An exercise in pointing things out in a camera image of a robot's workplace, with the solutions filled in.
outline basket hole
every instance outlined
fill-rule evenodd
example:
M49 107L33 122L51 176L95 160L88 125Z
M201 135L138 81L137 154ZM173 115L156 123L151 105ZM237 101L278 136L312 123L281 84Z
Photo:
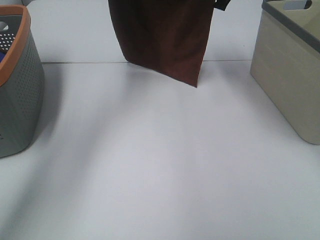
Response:
M0 32L8 31L9 26L4 21L0 21Z
M284 4L283 9L285 11L291 11L291 10L307 10L311 7L312 0L293 0L293 1L287 1Z

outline brown bag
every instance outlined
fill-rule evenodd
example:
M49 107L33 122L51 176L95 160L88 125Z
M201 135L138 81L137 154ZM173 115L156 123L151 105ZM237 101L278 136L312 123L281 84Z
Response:
M125 59L197 87L213 10L230 0L108 0Z

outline cloth bag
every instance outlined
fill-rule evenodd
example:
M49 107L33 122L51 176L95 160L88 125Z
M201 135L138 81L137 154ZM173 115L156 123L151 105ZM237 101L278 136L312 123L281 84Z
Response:
M230 0L108 0L125 59L197 87L214 8Z

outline perforated basket wall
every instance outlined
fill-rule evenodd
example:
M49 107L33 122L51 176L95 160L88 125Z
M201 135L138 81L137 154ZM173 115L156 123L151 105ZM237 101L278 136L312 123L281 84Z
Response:
M0 21L9 25L8 31L0 31L0 48L8 50L15 41L21 16L0 16ZM0 158L21 152L31 143L43 92L44 71L29 30L12 74L0 86Z

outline plastic container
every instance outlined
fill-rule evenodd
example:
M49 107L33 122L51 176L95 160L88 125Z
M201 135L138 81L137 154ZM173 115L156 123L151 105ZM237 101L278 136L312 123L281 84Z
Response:
M0 158L24 150L32 141L43 93L44 71L22 5L0 6Z
M251 74L299 136L320 145L320 0L262 8Z

